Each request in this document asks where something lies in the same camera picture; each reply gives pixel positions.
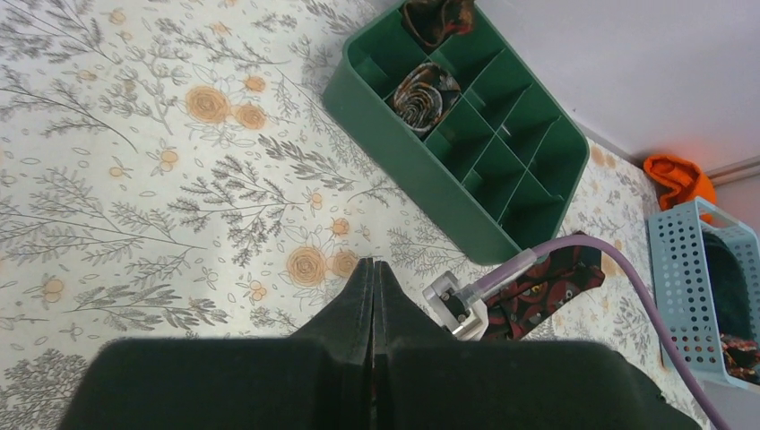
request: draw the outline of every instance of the gray leaf print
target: gray leaf print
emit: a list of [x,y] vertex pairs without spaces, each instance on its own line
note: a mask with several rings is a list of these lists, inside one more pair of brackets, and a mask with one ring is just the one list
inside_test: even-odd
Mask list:
[[286,13],[267,13],[260,20],[251,22],[251,25],[268,33],[274,33],[277,27],[290,30],[296,29],[298,20]]
[[[129,53],[125,59],[147,70],[151,75],[151,81],[141,78],[140,73],[130,65],[122,67],[116,75],[120,83],[112,84],[111,88],[106,90],[107,95],[98,98],[100,108],[106,114],[114,112],[123,118],[129,118],[132,115],[148,117],[161,123],[169,135],[173,134],[166,115],[169,108],[177,105],[177,97],[166,95],[164,82],[182,85],[187,83],[186,79],[190,77],[190,74],[183,70],[182,65],[169,68],[167,61],[180,60],[186,63],[190,54],[180,48],[172,48],[170,42],[162,36],[154,37],[148,49],[130,46],[125,49]],[[152,106],[139,101],[138,93],[147,95],[147,98],[152,101]]]
[[129,138],[91,113],[94,105],[80,98],[79,94],[82,92],[80,88],[60,79],[54,79],[50,84],[49,91],[35,91],[30,89],[24,75],[7,65],[0,67],[2,67],[0,80],[2,80],[3,85],[0,87],[0,92],[13,94],[9,104],[0,105],[0,120],[7,122],[19,111],[30,113],[36,111],[63,112],[72,116],[49,120],[47,127],[42,130],[43,136],[51,137],[54,134],[63,135],[80,130],[95,134],[110,131],[118,135],[137,152],[137,148]]
[[280,115],[283,118],[301,117],[300,106],[298,103],[293,102],[291,96],[290,90],[285,86],[285,75],[283,74],[274,93],[274,99],[280,104]]
[[287,61],[272,61],[267,55],[262,54],[245,41],[241,42],[241,48],[235,48],[223,36],[211,39],[200,30],[192,30],[186,33],[182,27],[169,18],[157,20],[156,26],[161,32],[174,38],[180,45],[204,48],[209,53],[208,61],[212,63],[230,61],[235,65],[237,71],[247,72],[258,70],[262,65],[284,65],[287,63]]
[[533,329],[525,340],[557,340],[557,334],[554,332],[554,322],[548,319]]
[[0,316],[0,329],[12,331],[15,329],[18,323],[36,323],[42,321],[50,321],[42,318],[27,318],[25,314],[17,314],[15,316]]
[[216,161],[212,175],[212,181],[199,176],[190,185],[182,185],[182,191],[195,198],[177,197],[168,207],[183,214],[180,225],[195,233],[218,215],[227,223],[228,238],[237,249],[232,261],[246,267],[252,257],[261,254],[269,236],[280,234],[286,209],[304,203],[286,198],[282,188],[261,178],[250,161],[228,155]]
[[622,346],[627,346],[631,340],[633,347],[641,353],[640,362],[646,359],[644,351],[652,342],[652,324],[641,306],[634,305],[631,299],[622,297],[620,312],[616,314],[613,335]]
[[74,56],[95,53],[110,63],[113,56],[103,52],[103,32],[95,18],[87,18],[91,0],[3,0],[4,19],[0,22],[0,55],[16,61],[24,57],[45,57],[50,63],[64,63]]
[[486,274],[488,266],[472,264],[428,217],[415,215],[413,235],[404,228],[391,228],[391,261],[414,270],[419,276],[433,276],[449,270],[455,275],[477,277]]
[[335,34],[350,35],[361,28],[361,25],[352,20],[345,13],[337,13],[330,5],[316,0],[301,0],[311,14],[323,17],[327,20],[330,30]]
[[390,177],[384,176],[377,179],[373,179],[370,182],[371,187],[361,193],[352,195],[348,202],[354,200],[357,197],[365,196],[369,200],[375,200],[380,202],[386,208],[390,208],[391,204],[388,202],[388,197],[395,197],[398,199],[401,205],[406,204],[407,195],[404,191],[393,183]]
[[375,163],[349,136],[336,125],[324,111],[321,100],[316,102],[311,89],[293,82],[285,73],[278,69],[282,79],[307,99],[306,119],[313,133],[327,136],[330,148],[340,163],[358,170],[363,177],[370,177],[377,170]]
[[263,134],[259,136],[259,143],[266,148],[266,154],[273,159],[295,161],[295,164],[290,166],[298,179],[319,180],[324,187],[338,191],[354,189],[357,180],[341,175],[339,167],[333,159],[327,158],[315,150],[304,152],[293,142],[279,142]]
[[56,428],[86,370],[84,357],[52,348],[6,369],[9,384],[0,388],[0,428]]
[[[22,265],[77,253],[82,262],[97,266],[132,260],[151,242],[184,248],[179,255],[155,262],[141,257],[126,266],[128,273],[137,273],[132,283],[152,285],[170,279],[182,265],[187,266],[190,250],[201,249],[172,237],[175,221],[164,211],[114,202],[106,212],[100,199],[91,195],[92,186],[76,170],[49,168],[35,179],[44,188],[29,194],[29,211],[12,205],[11,196],[0,195],[0,250],[5,250],[7,260]],[[94,220],[99,227],[90,224]]]
[[313,41],[303,35],[298,42],[289,45],[290,52],[304,61],[301,67],[303,79],[301,83],[316,94],[321,94],[327,86],[334,65],[331,64],[333,52],[325,45],[313,46]]
[[274,314],[266,307],[257,307],[251,311],[251,323],[254,327],[276,327],[286,334],[292,334],[300,328],[295,318],[279,307],[275,309]]
[[226,324],[227,312],[218,309],[208,298],[187,299],[187,305],[177,301],[169,284],[161,284],[142,290],[131,290],[128,285],[110,288],[98,287],[81,293],[75,298],[79,303],[67,313],[100,311],[106,314],[104,322],[118,331],[153,331],[155,325],[164,321],[174,328],[190,330],[200,323],[211,326]]

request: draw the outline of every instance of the organizer compartment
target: organizer compartment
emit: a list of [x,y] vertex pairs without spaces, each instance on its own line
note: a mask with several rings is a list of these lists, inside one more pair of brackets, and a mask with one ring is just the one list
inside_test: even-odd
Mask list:
[[[585,138],[477,6],[471,33],[427,52],[402,26],[403,3],[346,42],[326,110],[474,262],[552,238],[589,156]],[[462,96],[420,140],[385,102],[428,61]]]
[[380,98],[391,94],[426,60],[425,53],[401,25],[401,13],[393,11],[345,49],[351,66]]
[[[488,144],[465,188],[493,219],[500,219],[524,175],[523,164],[498,136]],[[477,179],[477,186],[472,183]]]
[[[569,201],[575,189],[572,181],[567,178],[572,177],[579,170],[583,170],[586,164],[588,151],[577,145],[564,145],[565,136],[572,133],[574,126],[566,117],[560,117],[557,121],[551,123],[548,130],[542,135],[541,142],[535,150],[529,170],[547,189],[550,194],[561,196]],[[519,152],[524,153],[533,151],[530,143],[514,143]]]
[[466,101],[457,103],[425,139],[427,149],[462,181],[491,140],[491,129]]
[[526,172],[499,220],[501,228],[521,248],[529,248],[554,237],[552,220],[561,217],[566,202],[550,193],[531,172]]
[[430,60],[449,71],[462,91],[466,91],[503,50],[504,44],[496,29],[486,27],[449,38],[430,54]]

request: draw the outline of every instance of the rolled necktie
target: rolled necktie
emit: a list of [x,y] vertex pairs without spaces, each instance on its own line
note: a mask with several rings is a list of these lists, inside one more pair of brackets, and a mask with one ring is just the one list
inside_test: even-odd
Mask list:
[[453,76],[435,63],[420,64],[390,100],[393,112],[419,137],[438,122],[462,94]]
[[409,0],[402,13],[411,35],[435,49],[452,34],[472,31],[474,9],[475,0]]

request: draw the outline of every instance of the dark red patterned fabric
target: dark red patterned fabric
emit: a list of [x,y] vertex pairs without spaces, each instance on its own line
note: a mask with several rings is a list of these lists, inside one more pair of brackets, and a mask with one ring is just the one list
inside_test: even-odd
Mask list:
[[556,250],[491,297],[484,339],[519,340],[573,297],[604,282],[601,252],[582,246]]
[[726,371],[735,378],[760,385],[760,376],[754,369],[760,365],[760,348],[757,342],[722,334],[721,345]]
[[404,26],[423,46],[434,49],[453,34],[472,31],[475,0],[409,0]]

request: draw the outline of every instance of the floral tablecloth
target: floral tablecloth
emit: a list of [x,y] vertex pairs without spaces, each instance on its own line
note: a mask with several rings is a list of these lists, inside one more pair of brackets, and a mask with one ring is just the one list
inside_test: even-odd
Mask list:
[[[0,428],[53,428],[123,337],[292,333],[360,257],[406,292],[475,265],[325,114],[362,0],[2,0]],[[592,143],[563,234],[649,277],[644,174]],[[620,269],[530,339],[623,353],[705,424]]]

